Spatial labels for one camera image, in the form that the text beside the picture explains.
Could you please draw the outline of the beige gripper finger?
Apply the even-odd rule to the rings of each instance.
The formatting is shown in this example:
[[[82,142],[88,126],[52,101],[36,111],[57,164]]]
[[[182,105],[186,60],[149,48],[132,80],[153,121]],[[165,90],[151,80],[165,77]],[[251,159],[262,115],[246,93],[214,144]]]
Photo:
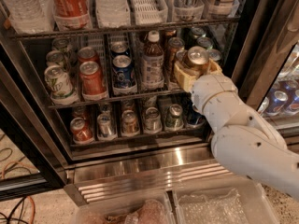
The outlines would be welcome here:
[[[212,59],[210,59],[207,72],[210,75],[220,75],[222,73],[222,69],[216,62],[214,62]]]
[[[201,72],[197,67],[189,67],[185,63],[176,61],[174,64],[174,76],[179,86],[189,92],[194,82],[200,77]]]

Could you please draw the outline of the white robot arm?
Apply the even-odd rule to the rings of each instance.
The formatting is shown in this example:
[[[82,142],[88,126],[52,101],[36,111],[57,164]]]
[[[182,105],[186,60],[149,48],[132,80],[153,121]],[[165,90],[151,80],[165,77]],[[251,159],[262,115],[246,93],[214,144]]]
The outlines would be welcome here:
[[[179,86],[206,117],[214,135],[212,154],[230,172],[299,200],[299,154],[280,133],[238,96],[237,87],[210,62],[205,73],[174,64]]]

